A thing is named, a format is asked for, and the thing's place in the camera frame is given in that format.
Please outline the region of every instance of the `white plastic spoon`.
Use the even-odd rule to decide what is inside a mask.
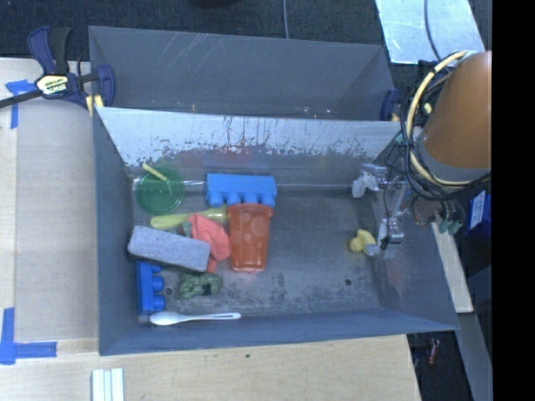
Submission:
[[[229,312],[229,313],[212,313],[208,315],[182,315],[178,312],[157,312],[149,316],[149,320],[155,325],[173,325],[179,322],[194,321],[194,320],[207,320],[207,319],[239,319],[242,317],[241,313]]]

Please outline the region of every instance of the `yellow cable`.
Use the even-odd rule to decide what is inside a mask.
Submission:
[[[420,83],[420,86],[415,92],[415,96],[412,99],[412,102],[410,103],[409,107],[409,113],[407,114],[407,121],[405,123],[405,132],[407,133],[407,138],[410,138],[412,136],[412,124],[415,118],[416,109],[418,108],[418,103],[421,100],[421,96],[423,95],[425,88],[429,84],[429,82],[435,77],[437,73],[439,73],[445,66],[447,66],[449,63],[455,61],[456,59],[461,59],[466,55],[466,51],[460,51],[455,52],[452,55],[444,58],[442,61],[440,61],[433,71],[430,71],[425,77],[424,80]],[[429,182],[435,184],[435,185],[448,185],[450,187],[461,187],[464,185],[467,185],[470,181],[446,181],[441,180],[437,178],[434,175],[431,175],[418,161],[416,158],[414,152],[410,151],[410,163],[414,166],[414,168]]]

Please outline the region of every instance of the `pink toy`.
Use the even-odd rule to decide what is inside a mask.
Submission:
[[[191,223],[191,237],[210,244],[210,258],[206,271],[215,273],[217,263],[231,255],[230,239],[225,228],[217,221],[200,214],[191,215],[188,221]]]

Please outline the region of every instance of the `yellow toy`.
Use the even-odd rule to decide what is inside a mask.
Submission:
[[[354,252],[362,252],[367,256],[375,256],[379,254],[377,241],[374,236],[363,229],[357,231],[357,236],[349,241],[349,249]]]

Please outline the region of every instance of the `yellow straw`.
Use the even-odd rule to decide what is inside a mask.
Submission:
[[[161,172],[158,172],[151,166],[148,166],[147,164],[143,164],[143,169],[146,170],[147,172],[150,172],[152,175],[158,177],[160,180],[167,181],[167,177],[165,175],[163,175]]]

